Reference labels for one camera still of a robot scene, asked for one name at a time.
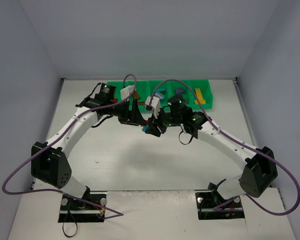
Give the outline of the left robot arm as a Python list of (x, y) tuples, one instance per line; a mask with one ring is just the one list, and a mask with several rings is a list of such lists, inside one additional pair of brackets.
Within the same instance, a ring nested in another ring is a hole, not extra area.
[(121, 124), (145, 126), (135, 97), (115, 102), (116, 87), (102, 83), (98, 93), (90, 93), (76, 105), (76, 112), (64, 127), (44, 143), (31, 148), (31, 175), (64, 194), (89, 201), (90, 188), (72, 175), (68, 162), (71, 151), (83, 135), (97, 127), (101, 117), (117, 117)]

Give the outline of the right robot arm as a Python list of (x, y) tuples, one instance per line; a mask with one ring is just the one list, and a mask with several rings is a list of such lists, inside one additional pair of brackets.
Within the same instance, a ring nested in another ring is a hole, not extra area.
[(257, 154), (257, 147), (244, 146), (237, 138), (228, 139), (216, 123), (203, 112), (193, 111), (187, 106), (181, 95), (168, 99), (169, 112), (165, 112), (158, 97), (148, 97), (145, 106), (153, 111), (147, 120), (146, 134), (160, 137), (168, 127), (181, 127), (182, 132), (222, 152), (242, 170), (238, 176), (224, 178), (217, 184), (209, 184), (208, 189), (222, 199), (228, 200), (243, 194), (258, 198), (277, 177), (276, 165), (268, 160), (268, 157), (274, 156), (271, 149), (264, 147), (260, 150), (261, 153)]

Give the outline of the teal printed round lego brick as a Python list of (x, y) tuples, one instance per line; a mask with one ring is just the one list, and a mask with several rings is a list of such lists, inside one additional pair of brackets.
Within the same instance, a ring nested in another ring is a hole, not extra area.
[(165, 96), (161, 92), (155, 92), (154, 96), (156, 98), (159, 98), (160, 100), (163, 100)]

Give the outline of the long yellow lego plate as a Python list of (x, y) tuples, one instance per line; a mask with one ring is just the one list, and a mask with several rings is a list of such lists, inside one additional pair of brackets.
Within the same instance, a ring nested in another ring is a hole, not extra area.
[(202, 91), (201, 91), (201, 89), (200, 88), (195, 88), (195, 94), (196, 94), (196, 96), (197, 96), (197, 98), (198, 98), (198, 100), (195, 100), (194, 101), (194, 103), (196, 104), (196, 105), (204, 105), (204, 104), (206, 104), (206, 100), (204, 99), (204, 97), (203, 97), (203, 95), (202, 95)]

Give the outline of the purple butterfly arched lego brick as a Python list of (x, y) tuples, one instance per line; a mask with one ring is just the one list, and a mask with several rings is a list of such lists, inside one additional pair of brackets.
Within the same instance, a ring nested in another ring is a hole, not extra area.
[(182, 94), (185, 93), (185, 90), (184, 90), (183, 88), (176, 88), (176, 89), (174, 90), (174, 93), (175, 93), (176, 95), (182, 95)]

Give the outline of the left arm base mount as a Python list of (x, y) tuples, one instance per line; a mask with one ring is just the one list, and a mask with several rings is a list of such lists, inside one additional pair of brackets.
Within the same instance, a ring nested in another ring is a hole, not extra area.
[(75, 200), (63, 194), (60, 201), (58, 222), (103, 223), (105, 212), (104, 208)]

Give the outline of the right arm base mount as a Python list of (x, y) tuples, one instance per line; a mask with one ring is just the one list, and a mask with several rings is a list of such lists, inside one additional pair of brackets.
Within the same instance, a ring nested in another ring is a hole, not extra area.
[(205, 191), (195, 193), (197, 217), (201, 221), (205, 220), (234, 220), (244, 219), (245, 214), (240, 197), (232, 197), (225, 200), (219, 193), (219, 186), (226, 179), (214, 184), (209, 183)]

